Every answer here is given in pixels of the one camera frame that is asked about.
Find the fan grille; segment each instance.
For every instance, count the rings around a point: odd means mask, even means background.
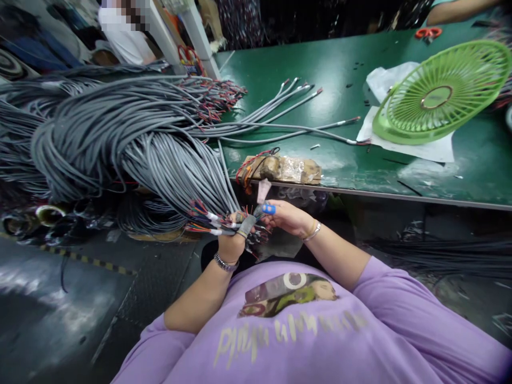
[[[385,115],[378,116],[387,121],[375,132],[398,143],[439,139],[492,103],[511,67],[509,50],[497,42],[473,41],[440,52],[394,90]]]

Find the white paper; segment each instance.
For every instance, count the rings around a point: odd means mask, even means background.
[[[375,133],[373,133],[373,119],[377,115],[378,111],[378,107],[370,108],[370,111],[364,118],[363,127],[361,128],[359,134],[357,135],[357,141],[372,139],[373,145],[377,145],[384,149],[416,157],[421,157],[426,160],[431,160],[439,163],[453,163],[455,161],[453,157],[452,147],[453,132],[439,140],[427,144],[420,144],[415,146],[395,144],[390,141],[384,140],[381,137],[377,136]]]
[[[396,83],[401,83],[418,65],[417,62],[408,61],[394,68],[384,69],[379,67],[370,72],[366,77],[366,82],[376,99],[382,103],[389,89]]]

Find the watch strap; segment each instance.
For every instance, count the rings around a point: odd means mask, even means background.
[[[219,253],[217,252],[215,254],[215,256],[213,257],[213,259],[215,260],[215,262],[217,263],[217,265],[222,268],[223,270],[225,270],[226,272],[228,273],[231,273],[231,272],[234,272],[236,271],[236,269],[238,268],[238,265],[240,264],[240,260],[238,260],[236,262],[235,265],[231,265],[231,264],[227,264],[226,262],[224,262],[220,256],[219,256]]]

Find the black cable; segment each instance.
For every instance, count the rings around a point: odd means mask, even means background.
[[[64,270],[66,268],[68,261],[69,261],[68,256],[62,256],[62,261],[60,263],[60,287],[66,293],[69,293],[69,292],[66,290],[66,287],[64,286]]]

